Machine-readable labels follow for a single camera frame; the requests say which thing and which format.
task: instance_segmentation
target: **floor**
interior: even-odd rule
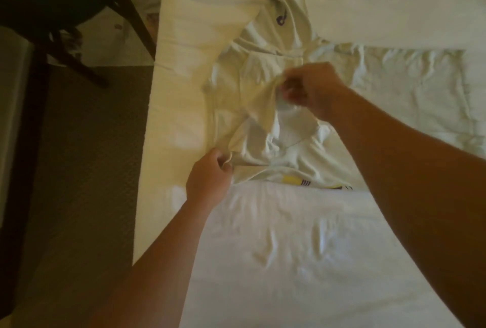
[[[12,327],[73,327],[132,263],[153,67],[51,67]]]

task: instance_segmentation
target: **white bed sheet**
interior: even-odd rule
[[[185,201],[206,148],[201,86],[265,0],[162,0],[140,173],[134,261]],[[486,112],[486,0],[307,0],[332,41],[465,48],[473,115]],[[367,193],[267,182],[210,216],[181,326],[458,326]]]

